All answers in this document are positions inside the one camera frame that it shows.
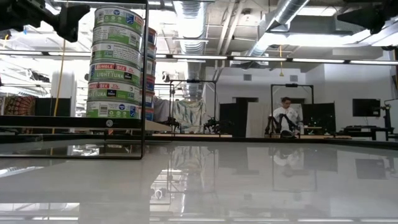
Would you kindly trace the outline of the orange patterned fabric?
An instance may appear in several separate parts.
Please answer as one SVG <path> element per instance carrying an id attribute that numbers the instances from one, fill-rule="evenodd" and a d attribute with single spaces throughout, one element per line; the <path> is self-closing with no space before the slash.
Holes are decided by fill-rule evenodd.
<path id="1" fill-rule="evenodd" d="M 7 96 L 4 102 L 4 115 L 34 116 L 36 97 Z"/>

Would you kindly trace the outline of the printed pale cloth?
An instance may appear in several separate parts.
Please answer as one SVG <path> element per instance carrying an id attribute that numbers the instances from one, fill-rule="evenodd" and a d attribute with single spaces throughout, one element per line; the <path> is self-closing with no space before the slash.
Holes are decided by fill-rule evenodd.
<path id="1" fill-rule="evenodd" d="M 206 104 L 203 100 L 163 100 L 154 98 L 154 121 L 158 123 L 178 122 L 181 133 L 198 134 L 203 131 Z"/>

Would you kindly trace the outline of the black background table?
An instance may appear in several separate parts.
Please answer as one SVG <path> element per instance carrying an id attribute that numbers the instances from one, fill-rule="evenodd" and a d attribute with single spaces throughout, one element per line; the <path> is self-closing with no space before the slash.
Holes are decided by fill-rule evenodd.
<path id="1" fill-rule="evenodd" d="M 384 133 L 386 141 L 390 139 L 398 139 L 398 133 L 393 133 L 393 128 L 382 128 L 377 126 L 347 126 L 342 129 L 341 134 L 351 136 L 353 138 L 370 138 L 372 141 L 377 140 L 377 133 Z"/>

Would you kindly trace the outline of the person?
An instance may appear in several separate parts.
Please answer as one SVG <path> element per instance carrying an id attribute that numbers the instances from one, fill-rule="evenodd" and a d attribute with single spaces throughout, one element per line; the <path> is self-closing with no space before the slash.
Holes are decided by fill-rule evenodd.
<path id="1" fill-rule="evenodd" d="M 295 138 L 300 132 L 300 115 L 291 107 L 291 103 L 289 97 L 283 97 L 281 106 L 274 109 L 275 119 L 281 121 L 281 124 L 276 124 L 280 138 Z"/>

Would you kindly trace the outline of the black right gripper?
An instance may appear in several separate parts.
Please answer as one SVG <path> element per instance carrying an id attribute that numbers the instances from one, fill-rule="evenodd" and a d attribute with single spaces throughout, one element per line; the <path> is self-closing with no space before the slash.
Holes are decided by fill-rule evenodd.
<path id="1" fill-rule="evenodd" d="M 370 31 L 370 34 L 379 33 L 385 22 L 398 16 L 398 0 L 382 0 L 381 8 L 364 7 L 345 12 L 337 16 L 342 22 L 355 24 Z"/>

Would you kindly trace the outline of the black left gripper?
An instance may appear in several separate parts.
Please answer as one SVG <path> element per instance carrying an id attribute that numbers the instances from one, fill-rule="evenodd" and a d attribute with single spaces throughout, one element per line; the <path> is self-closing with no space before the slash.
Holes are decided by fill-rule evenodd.
<path id="1" fill-rule="evenodd" d="M 89 5 L 62 6 L 60 13 L 51 14 L 44 0 L 0 0 L 0 31 L 23 31 L 24 26 L 39 27 L 46 19 L 63 39 L 74 43 L 78 40 L 80 19 L 90 12 Z"/>

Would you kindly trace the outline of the black metal frame stand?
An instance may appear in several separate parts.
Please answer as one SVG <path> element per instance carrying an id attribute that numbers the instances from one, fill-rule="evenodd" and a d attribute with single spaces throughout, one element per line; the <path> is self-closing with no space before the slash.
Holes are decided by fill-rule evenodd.
<path id="1" fill-rule="evenodd" d="M 275 86 L 281 86 L 285 88 L 298 88 L 302 87 L 304 90 L 306 87 L 311 89 L 310 96 L 311 96 L 311 104 L 313 105 L 315 103 L 315 98 L 314 98 L 314 86 L 313 85 L 300 85 L 297 83 L 286 83 L 286 84 L 271 84 L 271 119 L 275 120 L 275 124 L 281 124 L 281 121 L 278 121 L 274 117 L 274 95 L 277 93 L 278 90 L 274 91 L 273 88 Z"/>
<path id="2" fill-rule="evenodd" d="M 201 83 L 201 98 L 197 100 L 190 100 L 186 98 L 186 83 Z M 217 86 L 215 81 L 211 80 L 172 80 L 170 82 L 170 100 L 188 100 L 188 101 L 200 101 L 203 100 L 206 104 L 206 115 L 204 119 L 204 124 L 212 117 L 215 117 L 217 120 L 217 103 L 218 103 L 218 95 L 217 95 Z M 193 134 L 193 133 L 181 133 L 177 131 L 175 125 L 179 125 L 178 122 L 172 125 L 173 132 L 178 134 Z M 212 134 L 208 131 L 203 131 L 198 134 Z"/>

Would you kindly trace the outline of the black partition panel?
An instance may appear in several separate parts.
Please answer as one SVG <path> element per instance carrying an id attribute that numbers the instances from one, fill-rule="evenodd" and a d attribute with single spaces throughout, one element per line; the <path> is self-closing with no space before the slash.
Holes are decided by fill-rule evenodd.
<path id="1" fill-rule="evenodd" d="M 335 104 L 318 103 L 302 105 L 303 124 L 321 128 L 324 133 L 336 132 Z"/>
<path id="2" fill-rule="evenodd" d="M 258 98 L 233 97 L 232 103 L 220 104 L 220 122 L 222 132 L 234 138 L 246 137 L 248 104 L 257 103 Z"/>

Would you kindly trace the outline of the silver ventilation duct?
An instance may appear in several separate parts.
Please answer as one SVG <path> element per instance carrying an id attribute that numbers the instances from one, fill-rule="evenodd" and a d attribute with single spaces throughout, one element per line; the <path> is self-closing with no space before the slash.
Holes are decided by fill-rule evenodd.
<path id="1" fill-rule="evenodd" d="M 258 39 L 246 56 L 260 57 L 270 45 L 275 45 L 277 34 L 290 30 L 290 23 L 310 0 L 279 0 L 275 10 L 264 14 L 257 27 Z"/>
<path id="2" fill-rule="evenodd" d="M 177 14 L 178 37 L 188 39 L 180 41 L 181 54 L 203 55 L 205 52 L 205 22 L 207 2 L 173 1 Z M 187 62 L 186 80 L 200 80 L 203 74 L 203 62 Z M 186 98 L 197 100 L 201 98 L 201 83 L 186 83 Z"/>

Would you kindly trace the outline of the black monitor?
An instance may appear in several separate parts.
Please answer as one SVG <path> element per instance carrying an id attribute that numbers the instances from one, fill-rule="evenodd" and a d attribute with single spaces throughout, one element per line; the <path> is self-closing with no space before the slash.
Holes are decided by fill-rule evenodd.
<path id="1" fill-rule="evenodd" d="M 59 98 L 57 107 L 55 107 L 56 98 L 36 98 L 35 115 L 36 116 L 71 116 L 71 99 Z"/>
<path id="2" fill-rule="evenodd" d="M 354 117 L 380 117 L 380 99 L 353 99 Z"/>

